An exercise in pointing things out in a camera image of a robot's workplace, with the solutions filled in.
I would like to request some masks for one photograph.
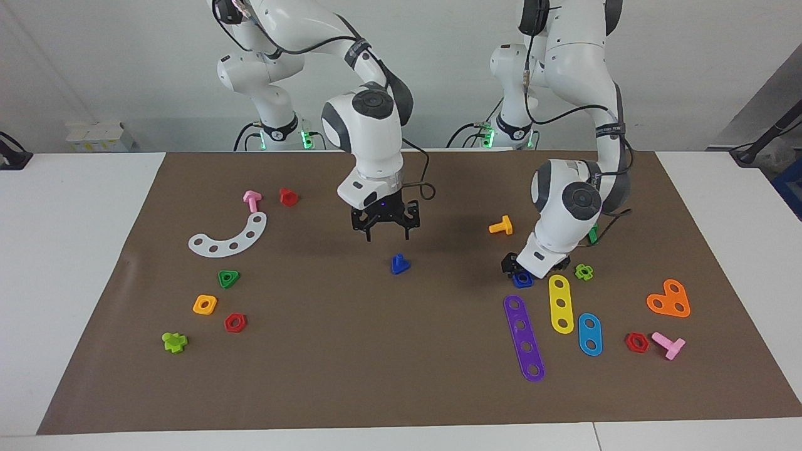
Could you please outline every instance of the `purple strip with holes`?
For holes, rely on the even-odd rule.
[[[504,312],[507,314],[512,342],[518,354],[520,373],[529,382],[542,380],[546,370],[541,360],[541,353],[537,349],[535,332],[529,322],[529,315],[526,314],[524,300],[515,295],[507,296],[504,298]]]

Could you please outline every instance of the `white wall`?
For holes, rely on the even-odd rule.
[[[488,60],[520,41],[521,0],[319,0],[366,37],[410,87],[404,134],[442,146],[501,94]],[[802,41],[799,0],[629,0],[608,40],[636,148],[703,150]],[[32,150],[66,150],[63,122],[121,120],[143,150],[229,149],[255,118],[217,81],[235,50],[205,0],[0,0],[0,128]],[[358,78],[310,55],[281,83],[319,128],[330,97]],[[540,117],[569,105],[546,92]],[[592,148],[584,114],[542,128],[542,148]]]

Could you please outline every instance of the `blue triangular piece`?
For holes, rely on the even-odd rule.
[[[392,271],[393,274],[401,274],[410,267],[412,267],[412,264],[409,263],[409,260],[406,260],[403,254],[398,254],[393,257],[390,271]]]

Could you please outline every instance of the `red nut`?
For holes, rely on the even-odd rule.
[[[232,313],[225,319],[224,324],[225,331],[237,334],[241,332],[242,329],[245,329],[247,322],[245,321],[245,315],[242,313]]]
[[[278,200],[291,207],[298,203],[298,195],[292,189],[282,188],[278,190]]]
[[[649,340],[640,332],[631,332],[626,335],[626,346],[633,352],[644,353],[649,349]]]

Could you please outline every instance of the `pink t-shaped bolt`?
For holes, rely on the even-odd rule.
[[[256,213],[256,203],[257,201],[261,200],[261,194],[257,193],[256,191],[245,191],[245,195],[242,196],[243,202],[248,202],[248,208],[251,210],[251,213]]]
[[[679,354],[679,350],[685,346],[684,339],[677,339],[677,341],[671,341],[666,338],[665,335],[661,334],[660,332],[655,332],[652,334],[652,340],[656,341],[657,344],[664,347],[666,349],[666,358],[668,360],[673,360],[674,357]]]

